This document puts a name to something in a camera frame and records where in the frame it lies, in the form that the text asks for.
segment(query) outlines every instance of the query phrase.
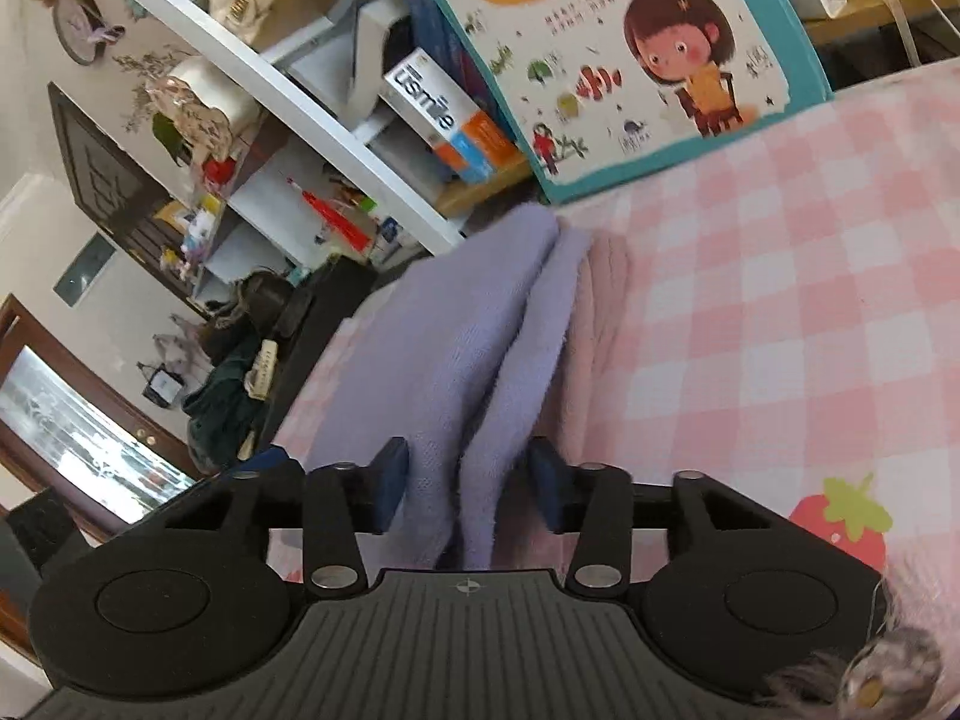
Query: teal book border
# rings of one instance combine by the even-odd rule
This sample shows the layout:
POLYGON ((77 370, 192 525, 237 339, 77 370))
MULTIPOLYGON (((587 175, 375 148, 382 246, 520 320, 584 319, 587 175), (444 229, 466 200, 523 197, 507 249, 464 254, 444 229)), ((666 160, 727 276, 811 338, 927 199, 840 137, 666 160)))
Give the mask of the teal book border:
POLYGON ((519 134, 522 133, 522 130, 518 126, 517 120, 510 110, 510 106, 507 105, 507 101, 503 98, 503 95, 501 95, 500 88, 490 68, 487 66, 486 60, 478 55, 474 49, 472 42, 470 42, 467 34, 464 33, 460 20, 456 18, 450 9, 449 3, 446 0, 434 1, 440 6, 443 15, 448 22, 450 22, 460 41, 469 52, 470 57, 472 57, 474 64, 483 74, 484 81, 486 81, 488 87, 490 87, 491 93, 493 93, 497 103, 503 110, 507 121, 510 122, 510 126, 514 129, 514 134, 517 136, 517 146, 523 149, 527 159, 530 161, 536 178, 544 188, 547 199, 552 203, 565 203, 570 200, 579 199, 579 197, 587 196, 588 194, 593 194, 604 189, 610 189, 617 184, 622 184, 626 181, 648 175, 648 173, 662 170, 664 167, 670 167, 679 162, 694 159, 701 154, 714 151, 714 149, 723 148, 740 138, 749 137, 755 132, 759 132, 763 127, 769 127, 771 124, 776 124, 788 116, 799 113, 818 103, 824 103, 833 97, 829 81, 827 81, 827 75, 824 73, 824 69, 820 64, 817 52, 813 50, 813 45, 810 43, 808 36, 806 36, 803 24, 800 22, 790 1, 744 0, 747 4, 747 9, 750 10, 752 16, 757 21, 757 26, 760 27, 760 31, 770 45, 776 61, 779 62, 779 66, 781 66, 786 76, 787 88, 790 92, 790 101, 787 103, 786 108, 784 108, 784 112, 764 116, 750 127, 738 130, 737 132, 731 132, 731 134, 724 135, 721 139, 704 139, 699 135, 695 135, 685 141, 680 141, 680 143, 672 143, 671 146, 661 148, 659 151, 655 151, 645 157, 640 157, 640 159, 632 162, 604 167, 602 170, 597 170, 597 172, 591 173, 573 183, 565 185, 553 184, 539 166, 539 159, 531 153, 530 148, 527 146, 526 139, 522 137, 522 134, 519 134))

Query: cartoon girl's hair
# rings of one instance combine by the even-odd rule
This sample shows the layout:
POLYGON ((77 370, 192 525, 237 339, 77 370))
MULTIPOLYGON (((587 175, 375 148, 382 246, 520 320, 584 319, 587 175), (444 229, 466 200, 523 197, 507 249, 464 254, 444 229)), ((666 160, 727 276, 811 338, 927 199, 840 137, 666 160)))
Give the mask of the cartoon girl's hair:
MULTIPOLYGON (((733 56, 733 30, 723 11, 713 0, 632 0, 623 17, 623 36, 630 51, 640 61, 637 40, 646 40, 666 28, 689 23, 707 34, 707 25, 716 25, 720 37, 711 42, 710 60, 718 66, 730 61, 733 56)), ((664 81, 644 66, 648 76, 657 83, 664 81)))

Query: door glass panel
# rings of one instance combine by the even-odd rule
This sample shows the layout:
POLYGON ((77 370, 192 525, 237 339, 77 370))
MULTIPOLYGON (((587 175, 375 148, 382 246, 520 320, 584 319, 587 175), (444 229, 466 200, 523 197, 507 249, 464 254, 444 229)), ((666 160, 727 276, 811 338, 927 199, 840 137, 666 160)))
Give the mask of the door glass panel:
POLYGON ((0 386, 0 419, 61 476, 124 522, 137 522, 193 485, 27 346, 0 386))

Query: cartoon girl's face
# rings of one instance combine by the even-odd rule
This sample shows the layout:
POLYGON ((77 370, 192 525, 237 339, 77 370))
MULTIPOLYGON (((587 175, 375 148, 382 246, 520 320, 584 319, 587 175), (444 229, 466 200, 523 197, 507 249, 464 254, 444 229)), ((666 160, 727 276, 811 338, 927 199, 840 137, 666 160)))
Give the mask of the cartoon girl's face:
POLYGON ((692 23, 678 23, 637 40, 640 62, 664 81, 687 80, 710 61, 712 44, 720 39, 720 29, 708 23, 700 30, 692 23))

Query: circular black cover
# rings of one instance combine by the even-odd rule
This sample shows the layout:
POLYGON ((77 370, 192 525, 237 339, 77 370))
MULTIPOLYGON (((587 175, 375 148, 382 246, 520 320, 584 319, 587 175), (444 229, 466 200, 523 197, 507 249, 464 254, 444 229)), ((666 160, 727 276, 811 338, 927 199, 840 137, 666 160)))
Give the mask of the circular black cover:
POLYGON ((750 700, 769 693, 767 676, 811 653, 851 659, 871 624, 878 579, 800 529, 714 532, 651 579, 642 623, 698 683, 750 700))
POLYGON ((54 683, 124 698, 181 695, 266 656, 290 613, 285 584, 219 533, 109 541, 37 591, 30 637, 54 683))

